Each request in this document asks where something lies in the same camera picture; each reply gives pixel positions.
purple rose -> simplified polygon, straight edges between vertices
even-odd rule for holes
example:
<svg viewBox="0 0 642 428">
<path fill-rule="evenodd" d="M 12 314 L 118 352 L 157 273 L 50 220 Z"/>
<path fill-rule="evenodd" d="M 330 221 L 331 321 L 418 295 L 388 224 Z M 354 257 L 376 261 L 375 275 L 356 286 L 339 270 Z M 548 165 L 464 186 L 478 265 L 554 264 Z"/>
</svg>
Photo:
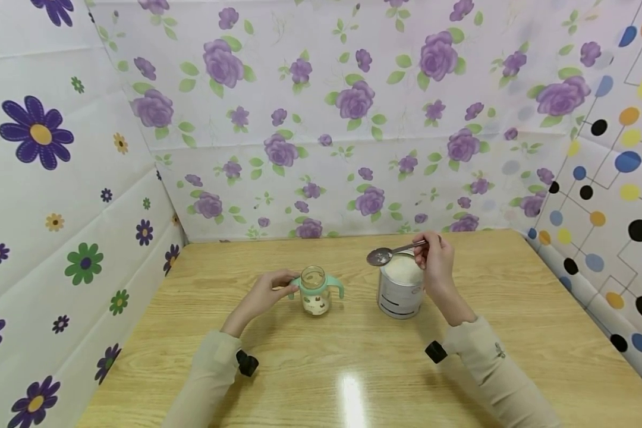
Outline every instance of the purple rose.
<svg viewBox="0 0 642 428">
<path fill-rule="evenodd" d="M 140 7 L 145 10 L 150 10 L 153 15 L 164 15 L 165 10 L 169 10 L 169 3 L 167 0 L 138 0 Z"/>
<path fill-rule="evenodd" d="M 243 170 L 243 167 L 239 163 L 230 160 L 226 162 L 222 170 L 228 178 L 240 178 L 240 171 Z"/>
<path fill-rule="evenodd" d="M 309 81 L 309 73 L 311 73 L 311 63 L 304 61 L 302 58 L 297 58 L 290 66 L 290 73 L 292 80 L 296 84 L 306 84 Z"/>
<path fill-rule="evenodd" d="M 414 156 L 406 155 L 402 159 L 399 160 L 399 171 L 400 172 L 414 172 L 414 168 L 418 164 L 418 159 L 416 159 Z"/>
<path fill-rule="evenodd" d="M 421 47 L 421 72 L 434 81 L 441 81 L 446 74 L 452 73 L 457 66 L 459 55 L 452 48 L 452 35 L 439 32 L 426 37 Z"/>
<path fill-rule="evenodd" d="M 157 80 L 157 75 L 155 74 L 155 66 L 153 66 L 152 63 L 150 63 L 148 60 L 142 57 L 138 57 L 133 60 L 133 64 L 136 65 L 136 68 L 140 70 L 140 74 L 143 75 L 143 77 L 149 78 L 149 80 Z"/>
<path fill-rule="evenodd" d="M 552 181 L 554 181 L 554 174 L 547 168 L 539 168 L 537 170 L 537 176 L 539 181 L 542 181 L 546 185 L 551 185 Z"/>
<path fill-rule="evenodd" d="M 442 103 L 441 100 L 435 101 L 435 103 L 426 105 L 426 118 L 431 121 L 437 121 L 442 119 L 442 112 L 447 106 Z"/>
<path fill-rule="evenodd" d="M 489 187 L 488 180 L 484 178 L 479 178 L 471 183 L 471 193 L 473 194 L 485 194 L 487 193 L 487 188 Z"/>
<path fill-rule="evenodd" d="M 174 109 L 173 101 L 156 89 L 145 91 L 145 96 L 131 101 L 131 109 L 147 127 L 163 128 L 171 123 Z"/>
<path fill-rule="evenodd" d="M 200 198 L 193 204 L 196 212 L 201 213 L 205 218 L 221 216 L 221 199 L 212 193 L 202 192 Z"/>
<path fill-rule="evenodd" d="M 295 229 L 295 235 L 302 239 L 320 238 L 323 227 L 321 221 L 313 218 L 304 218 L 302 224 Z"/>
<path fill-rule="evenodd" d="M 360 49 L 356 54 L 354 54 L 354 57 L 357 59 L 357 66 L 360 68 L 360 70 L 368 73 L 368 71 L 371 69 L 371 63 L 373 62 L 373 59 L 371 59 L 371 54 L 368 53 L 366 49 Z"/>
<path fill-rule="evenodd" d="M 518 75 L 518 72 L 521 67 L 525 65 L 527 60 L 528 58 L 523 52 L 515 51 L 504 60 L 504 70 L 502 71 L 502 75 L 505 77 Z"/>
<path fill-rule="evenodd" d="M 450 136 L 447 153 L 452 161 L 468 162 L 480 151 L 480 140 L 468 128 L 462 128 Z"/>
<path fill-rule="evenodd" d="M 295 208 L 297 208 L 299 212 L 309 212 L 309 205 L 304 201 L 295 202 Z"/>
<path fill-rule="evenodd" d="M 466 208 L 467 210 L 468 210 L 468 208 L 471 207 L 471 199 L 470 198 L 461 197 L 461 198 L 457 199 L 457 203 L 459 204 L 460 207 Z"/>
<path fill-rule="evenodd" d="M 186 175 L 185 180 L 196 187 L 202 187 L 202 179 L 194 174 Z"/>
<path fill-rule="evenodd" d="M 292 166 L 293 161 L 299 157 L 297 147 L 285 141 L 278 133 L 264 140 L 264 152 L 269 161 L 279 166 Z"/>
<path fill-rule="evenodd" d="M 271 113 L 271 125 L 281 126 L 286 117 L 288 117 L 288 112 L 286 110 L 282 108 L 275 110 Z"/>
<path fill-rule="evenodd" d="M 340 109 L 343 119 L 359 119 L 366 116 L 368 109 L 373 105 L 376 93 L 368 86 L 366 81 L 354 82 L 352 89 L 345 89 L 335 99 L 335 107 Z"/>
<path fill-rule="evenodd" d="M 366 181 L 373 180 L 373 171 L 371 171 L 369 168 L 361 167 L 358 173 L 360 173 L 361 178 L 365 179 Z"/>
<path fill-rule="evenodd" d="M 454 4 L 454 10 L 450 13 L 450 21 L 461 21 L 473 10 L 473 0 L 459 0 Z"/>
<path fill-rule="evenodd" d="M 537 94 L 537 112 L 550 116 L 564 116 L 585 102 L 591 90 L 582 76 L 566 78 L 563 83 L 547 85 Z"/>
<path fill-rule="evenodd" d="M 473 232 L 478 228 L 480 218 L 467 213 L 450 225 L 450 232 Z"/>
<path fill-rule="evenodd" d="M 237 127 L 249 125 L 250 121 L 247 118 L 248 116 L 250 116 L 250 113 L 243 107 L 238 106 L 234 112 L 231 113 L 231 123 Z"/>
<path fill-rule="evenodd" d="M 478 117 L 480 112 L 483 111 L 485 108 L 485 104 L 483 103 L 473 103 L 471 104 L 467 109 L 466 109 L 466 116 L 464 116 L 464 119 L 467 121 L 471 121 L 475 118 Z"/>
<path fill-rule="evenodd" d="M 361 211 L 362 216 L 374 215 L 383 208 L 384 193 L 383 190 L 370 185 L 354 202 L 354 207 Z"/>
<path fill-rule="evenodd" d="M 232 54 L 231 47 L 223 39 L 205 43 L 202 58 L 209 76 L 221 85 L 233 89 L 245 76 L 243 62 Z"/>
<path fill-rule="evenodd" d="M 219 12 L 219 28 L 221 30 L 230 30 L 234 27 L 240 15 L 233 8 L 224 8 Z"/>
</svg>

green flower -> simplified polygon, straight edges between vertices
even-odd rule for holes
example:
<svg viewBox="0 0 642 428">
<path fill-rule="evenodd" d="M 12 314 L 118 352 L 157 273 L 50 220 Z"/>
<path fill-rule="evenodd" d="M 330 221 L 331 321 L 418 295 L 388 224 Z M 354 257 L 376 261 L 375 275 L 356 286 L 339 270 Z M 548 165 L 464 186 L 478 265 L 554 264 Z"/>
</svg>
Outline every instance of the green flower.
<svg viewBox="0 0 642 428">
<path fill-rule="evenodd" d="M 97 244 L 78 244 L 78 253 L 72 251 L 66 260 L 71 262 L 71 265 L 64 270 L 64 275 L 73 276 L 71 283 L 78 285 L 81 281 L 90 284 L 93 281 L 93 276 L 99 274 L 103 267 L 100 262 L 103 260 L 103 253 L 97 252 Z"/>
<path fill-rule="evenodd" d="M 124 307 L 128 306 L 128 293 L 125 289 L 119 290 L 114 294 L 110 302 L 109 311 L 113 315 L 121 314 L 124 311 Z"/>
</svg>

blue dot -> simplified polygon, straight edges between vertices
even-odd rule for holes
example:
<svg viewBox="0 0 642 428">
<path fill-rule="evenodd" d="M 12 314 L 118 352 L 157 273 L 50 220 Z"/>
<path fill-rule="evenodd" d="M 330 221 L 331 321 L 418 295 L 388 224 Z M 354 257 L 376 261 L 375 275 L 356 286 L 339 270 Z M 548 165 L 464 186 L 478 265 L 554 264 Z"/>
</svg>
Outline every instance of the blue dot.
<svg viewBox="0 0 642 428">
<path fill-rule="evenodd" d="M 582 180 L 587 176 L 587 171 L 583 166 L 576 166 L 573 170 L 573 178 L 576 180 Z"/>
<path fill-rule="evenodd" d="M 616 169 L 620 172 L 632 172 L 640 167 L 642 158 L 636 152 L 623 152 L 615 161 Z"/>
<path fill-rule="evenodd" d="M 552 225 L 554 226 L 561 226 L 561 224 L 564 222 L 564 215 L 561 213 L 561 211 L 552 211 L 549 215 L 549 220 L 552 222 Z"/>
<path fill-rule="evenodd" d="M 635 333 L 632 335 L 632 345 L 637 351 L 642 352 L 642 334 Z"/>
<path fill-rule="evenodd" d="M 585 264 L 593 272 L 601 272 L 604 270 L 604 259 L 596 254 L 588 254 L 585 257 Z"/>
</svg>

orange dot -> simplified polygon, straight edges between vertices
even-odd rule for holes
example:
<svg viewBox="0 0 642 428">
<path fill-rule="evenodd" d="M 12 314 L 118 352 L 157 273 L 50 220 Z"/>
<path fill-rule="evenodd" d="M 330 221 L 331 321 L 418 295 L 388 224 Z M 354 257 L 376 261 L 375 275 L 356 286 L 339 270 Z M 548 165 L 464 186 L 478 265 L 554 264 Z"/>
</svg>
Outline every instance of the orange dot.
<svg viewBox="0 0 642 428">
<path fill-rule="evenodd" d="M 633 125 L 633 123 L 637 122 L 637 119 L 639 118 L 640 110 L 636 107 L 628 107 L 621 112 L 620 116 L 618 117 L 618 121 L 621 122 L 621 125 L 628 126 Z"/>
<path fill-rule="evenodd" d="M 606 223 L 606 216 L 601 211 L 592 211 L 590 213 L 590 222 L 593 226 L 601 227 Z"/>
</svg>

yellow flower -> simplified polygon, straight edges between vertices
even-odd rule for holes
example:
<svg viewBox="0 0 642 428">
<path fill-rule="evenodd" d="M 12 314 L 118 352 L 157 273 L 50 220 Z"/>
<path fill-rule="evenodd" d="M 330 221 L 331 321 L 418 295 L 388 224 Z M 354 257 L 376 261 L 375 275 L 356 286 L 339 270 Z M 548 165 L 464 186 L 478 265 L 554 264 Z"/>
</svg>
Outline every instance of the yellow flower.
<svg viewBox="0 0 642 428">
<path fill-rule="evenodd" d="M 64 218 L 61 215 L 57 215 L 57 213 L 51 213 L 50 216 L 45 218 L 45 227 L 51 232 L 59 231 L 64 227 Z"/>
<path fill-rule="evenodd" d="M 123 135 L 119 134 L 119 132 L 114 134 L 114 145 L 117 146 L 117 152 L 123 155 L 128 153 L 128 143 L 126 143 L 126 139 Z"/>
</svg>

